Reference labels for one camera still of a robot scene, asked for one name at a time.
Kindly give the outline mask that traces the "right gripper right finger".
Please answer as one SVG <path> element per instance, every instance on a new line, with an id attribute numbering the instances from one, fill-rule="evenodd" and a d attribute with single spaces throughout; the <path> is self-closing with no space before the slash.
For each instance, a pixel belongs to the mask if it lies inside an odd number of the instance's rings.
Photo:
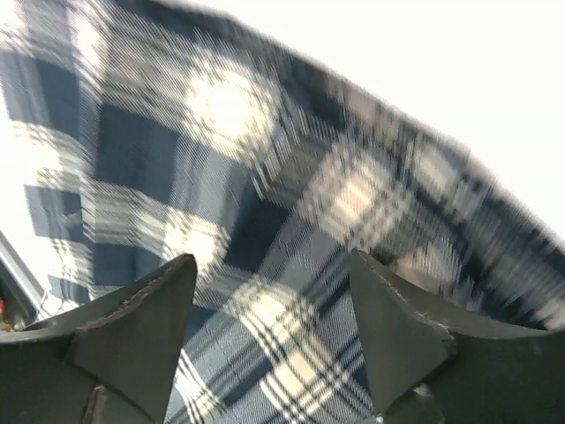
<path id="1" fill-rule="evenodd" d="M 375 415 L 385 423 L 561 423 L 564 336 L 499 322 L 350 253 Z"/>

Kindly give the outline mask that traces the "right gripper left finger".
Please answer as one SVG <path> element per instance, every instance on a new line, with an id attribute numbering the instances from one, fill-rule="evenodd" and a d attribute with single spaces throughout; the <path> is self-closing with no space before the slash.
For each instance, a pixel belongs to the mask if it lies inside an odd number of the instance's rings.
<path id="1" fill-rule="evenodd" d="M 197 277 L 182 254 L 139 281 L 1 336 L 3 423 L 162 423 Z"/>

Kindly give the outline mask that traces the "navy plaid skirt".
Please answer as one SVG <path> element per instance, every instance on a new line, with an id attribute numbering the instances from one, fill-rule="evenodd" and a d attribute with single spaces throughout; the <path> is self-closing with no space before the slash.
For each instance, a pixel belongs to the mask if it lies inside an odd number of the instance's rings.
<path id="1" fill-rule="evenodd" d="M 48 318 L 183 253 L 168 423 L 359 423 L 368 252 L 474 312 L 564 326 L 564 246 L 465 150 L 230 19 L 1 4 L 1 230 Z"/>

